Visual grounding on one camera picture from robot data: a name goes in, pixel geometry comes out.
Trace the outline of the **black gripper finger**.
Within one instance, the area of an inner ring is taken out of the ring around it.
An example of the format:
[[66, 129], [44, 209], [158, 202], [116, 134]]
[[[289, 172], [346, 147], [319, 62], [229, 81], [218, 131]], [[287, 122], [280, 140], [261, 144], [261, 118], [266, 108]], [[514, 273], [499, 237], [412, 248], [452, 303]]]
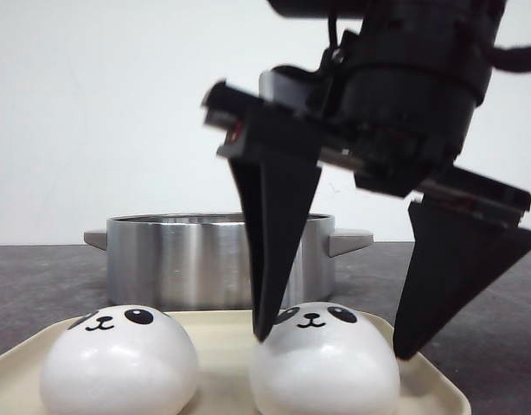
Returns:
[[411, 359], [468, 302], [531, 251], [531, 230], [413, 202], [414, 247], [400, 296], [393, 350]]
[[321, 135], [304, 121], [265, 107], [219, 110], [227, 131], [218, 149], [239, 191], [251, 255], [253, 332], [264, 341], [281, 307], [321, 170]]

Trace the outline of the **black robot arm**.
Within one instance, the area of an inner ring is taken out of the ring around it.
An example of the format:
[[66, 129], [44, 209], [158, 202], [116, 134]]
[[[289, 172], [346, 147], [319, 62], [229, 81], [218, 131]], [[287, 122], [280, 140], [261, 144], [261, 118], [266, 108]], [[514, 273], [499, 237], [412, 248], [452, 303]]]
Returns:
[[503, 1], [274, 1], [284, 17], [324, 18], [317, 70], [278, 66], [252, 95], [225, 82], [206, 94], [224, 130], [246, 222], [253, 332], [265, 340], [281, 306], [321, 164], [357, 188], [409, 205], [414, 248], [393, 349], [407, 360], [469, 301], [531, 251], [520, 227], [530, 193], [458, 168], [491, 72], [531, 72], [531, 46], [499, 48]]

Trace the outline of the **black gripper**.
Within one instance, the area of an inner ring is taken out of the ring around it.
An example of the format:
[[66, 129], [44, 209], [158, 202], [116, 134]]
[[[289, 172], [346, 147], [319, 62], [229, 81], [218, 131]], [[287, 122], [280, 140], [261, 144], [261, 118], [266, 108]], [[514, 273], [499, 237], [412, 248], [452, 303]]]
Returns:
[[275, 67], [259, 95], [225, 82], [204, 104], [216, 113], [265, 107], [304, 121], [322, 137], [319, 162], [351, 170], [359, 188], [440, 204], [503, 225], [530, 208], [527, 191], [454, 166], [483, 103], [499, 22], [489, 16], [369, 16], [345, 32], [320, 67]]

